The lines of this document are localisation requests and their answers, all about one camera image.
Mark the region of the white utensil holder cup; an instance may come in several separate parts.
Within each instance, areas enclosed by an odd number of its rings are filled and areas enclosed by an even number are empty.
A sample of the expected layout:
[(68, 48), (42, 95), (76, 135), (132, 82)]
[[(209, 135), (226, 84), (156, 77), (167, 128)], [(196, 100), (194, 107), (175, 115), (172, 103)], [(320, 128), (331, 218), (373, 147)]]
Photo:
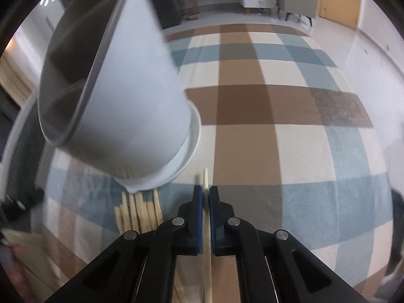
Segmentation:
[(72, 0), (44, 59), (38, 117), (47, 142), (130, 192), (179, 176), (199, 143), (151, 0)]

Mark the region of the checkered plaid rug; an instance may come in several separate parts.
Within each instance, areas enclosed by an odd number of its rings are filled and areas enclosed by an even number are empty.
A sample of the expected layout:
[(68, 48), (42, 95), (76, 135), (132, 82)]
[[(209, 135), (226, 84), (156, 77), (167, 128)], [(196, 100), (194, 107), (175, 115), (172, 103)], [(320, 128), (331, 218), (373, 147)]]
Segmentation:
[[(381, 147), (360, 98), (307, 34), (281, 25), (215, 25), (164, 36), (201, 117), (184, 171), (156, 187), (164, 221), (210, 185), (257, 229), (285, 229), (365, 298), (378, 290), (392, 245), (392, 198)], [(153, 190), (138, 191), (151, 230)], [(56, 148), (44, 198), (50, 265), (66, 282), (119, 234), (114, 207), (130, 192)]]

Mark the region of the bamboo chopstick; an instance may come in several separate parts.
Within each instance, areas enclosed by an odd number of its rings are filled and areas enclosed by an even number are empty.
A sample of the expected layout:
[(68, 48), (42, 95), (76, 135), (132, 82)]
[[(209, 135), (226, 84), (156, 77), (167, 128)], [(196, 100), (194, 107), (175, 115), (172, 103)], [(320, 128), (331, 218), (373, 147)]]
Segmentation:
[(210, 210), (209, 210), (209, 181), (208, 169), (203, 169), (203, 282), (204, 302), (212, 303), (212, 258), (211, 258), (211, 233), (210, 233)]
[(116, 219), (116, 225), (118, 227), (119, 234), (122, 235), (124, 233), (122, 213), (120, 210), (120, 206), (114, 207), (114, 215)]
[(131, 219), (130, 219), (129, 207), (128, 207), (128, 204), (127, 204), (127, 195), (126, 195), (125, 192), (122, 192), (121, 213), (122, 213), (124, 231), (125, 232), (130, 231), (132, 229), (132, 223), (131, 223)]
[(141, 192), (135, 193), (135, 203), (136, 210), (138, 214), (138, 221), (140, 225), (140, 229), (142, 233), (147, 233), (151, 231), (150, 220), (148, 216), (148, 210), (146, 208), (146, 203), (143, 200), (143, 196)]
[(159, 199), (157, 189), (153, 190), (153, 202), (154, 202), (154, 207), (155, 207), (156, 220), (157, 220), (157, 224), (159, 226), (164, 222), (164, 218), (163, 218), (163, 215), (162, 215), (162, 210), (161, 210), (161, 206), (160, 206), (160, 199)]

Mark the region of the bamboo chopstick on rug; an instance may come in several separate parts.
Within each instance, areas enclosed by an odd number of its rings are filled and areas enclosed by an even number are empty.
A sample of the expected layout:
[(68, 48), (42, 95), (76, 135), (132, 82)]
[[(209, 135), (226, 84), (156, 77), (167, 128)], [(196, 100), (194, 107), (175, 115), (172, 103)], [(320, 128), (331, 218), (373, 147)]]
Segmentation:
[(157, 224), (159, 226), (164, 222), (164, 218), (163, 218), (163, 215), (162, 215), (162, 210), (161, 210), (161, 206), (160, 206), (160, 199), (159, 199), (157, 189), (153, 190), (153, 202), (154, 202), (154, 207), (155, 207), (156, 220), (157, 220)]
[(151, 231), (150, 220), (148, 216), (148, 210), (146, 208), (146, 203), (143, 200), (143, 196), (141, 192), (135, 193), (135, 203), (136, 210), (138, 214), (138, 221), (140, 225), (140, 229), (142, 233), (147, 233)]
[(131, 219), (130, 219), (129, 207), (128, 207), (128, 204), (127, 204), (127, 195), (126, 195), (125, 192), (122, 192), (121, 213), (122, 213), (124, 231), (125, 232), (130, 231), (132, 229), (132, 223), (131, 223)]
[(120, 210), (120, 206), (114, 207), (114, 215), (116, 219), (116, 225), (118, 227), (119, 234), (122, 235), (124, 233), (122, 213)]

